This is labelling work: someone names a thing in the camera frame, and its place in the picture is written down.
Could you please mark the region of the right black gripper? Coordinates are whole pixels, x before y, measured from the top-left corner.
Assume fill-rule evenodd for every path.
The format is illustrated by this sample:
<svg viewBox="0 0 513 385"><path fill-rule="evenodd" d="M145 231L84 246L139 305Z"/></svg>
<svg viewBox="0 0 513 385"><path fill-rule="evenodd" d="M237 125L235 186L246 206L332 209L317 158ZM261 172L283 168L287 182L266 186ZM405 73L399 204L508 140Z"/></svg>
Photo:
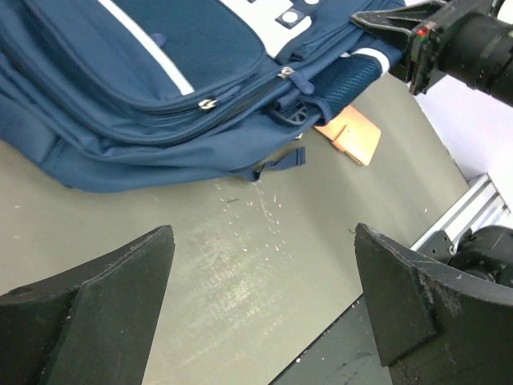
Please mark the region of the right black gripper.
<svg viewBox="0 0 513 385"><path fill-rule="evenodd" d="M453 13L450 3L423 1L391 10L358 11L350 20L386 43L404 44L398 78L409 84L412 95L420 95L445 77L438 69L438 57Z"/></svg>

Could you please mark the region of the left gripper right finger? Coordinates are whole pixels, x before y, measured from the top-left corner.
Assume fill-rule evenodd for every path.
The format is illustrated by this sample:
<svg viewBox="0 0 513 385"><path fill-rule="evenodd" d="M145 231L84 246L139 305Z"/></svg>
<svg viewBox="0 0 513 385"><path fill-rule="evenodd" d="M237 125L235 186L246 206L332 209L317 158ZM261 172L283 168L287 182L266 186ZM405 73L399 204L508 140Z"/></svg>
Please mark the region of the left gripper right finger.
<svg viewBox="0 0 513 385"><path fill-rule="evenodd" d="M442 262L359 224L355 252L378 355L393 383L511 383L511 229L467 231Z"/></svg>

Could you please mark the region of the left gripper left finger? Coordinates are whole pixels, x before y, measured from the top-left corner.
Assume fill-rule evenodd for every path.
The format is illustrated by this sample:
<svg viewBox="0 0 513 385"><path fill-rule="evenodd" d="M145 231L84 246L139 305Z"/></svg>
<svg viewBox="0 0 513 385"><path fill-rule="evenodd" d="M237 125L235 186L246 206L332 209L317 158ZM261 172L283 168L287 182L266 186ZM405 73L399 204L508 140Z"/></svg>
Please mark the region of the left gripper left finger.
<svg viewBox="0 0 513 385"><path fill-rule="evenodd" d="M3 384L140 384L175 252L163 225L1 296Z"/></svg>

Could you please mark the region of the navy blue student backpack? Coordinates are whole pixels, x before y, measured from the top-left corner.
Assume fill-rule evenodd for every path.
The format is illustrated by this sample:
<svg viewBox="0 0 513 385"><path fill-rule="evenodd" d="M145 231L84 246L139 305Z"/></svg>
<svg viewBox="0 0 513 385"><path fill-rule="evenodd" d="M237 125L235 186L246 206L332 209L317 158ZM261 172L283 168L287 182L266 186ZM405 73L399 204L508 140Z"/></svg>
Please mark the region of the navy blue student backpack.
<svg viewBox="0 0 513 385"><path fill-rule="evenodd" d="M351 17L402 1L4 1L1 139L69 188L119 193L305 162L402 56Z"/></svg>

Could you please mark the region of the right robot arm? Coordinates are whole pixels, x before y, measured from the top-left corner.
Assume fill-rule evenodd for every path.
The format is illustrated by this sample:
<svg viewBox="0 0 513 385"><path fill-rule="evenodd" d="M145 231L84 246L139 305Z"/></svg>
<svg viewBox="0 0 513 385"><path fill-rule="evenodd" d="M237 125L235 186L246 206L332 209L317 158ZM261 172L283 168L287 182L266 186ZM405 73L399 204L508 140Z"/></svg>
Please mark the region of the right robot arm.
<svg viewBox="0 0 513 385"><path fill-rule="evenodd" d="M512 104L512 25L501 1L424 1L393 10L359 11L354 24L403 53L392 75L425 94L449 75Z"/></svg>

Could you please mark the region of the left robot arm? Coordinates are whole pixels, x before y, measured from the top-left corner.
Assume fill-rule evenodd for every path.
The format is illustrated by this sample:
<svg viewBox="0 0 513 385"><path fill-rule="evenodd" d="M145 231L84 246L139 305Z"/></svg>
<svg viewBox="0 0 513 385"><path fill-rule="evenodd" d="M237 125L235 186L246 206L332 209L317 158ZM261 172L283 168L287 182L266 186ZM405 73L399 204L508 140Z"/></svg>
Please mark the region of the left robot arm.
<svg viewBox="0 0 513 385"><path fill-rule="evenodd" d="M357 268L395 384L512 381L512 231L466 231L418 251L359 224ZM1 297L4 384L140 384L175 252L164 225Z"/></svg>

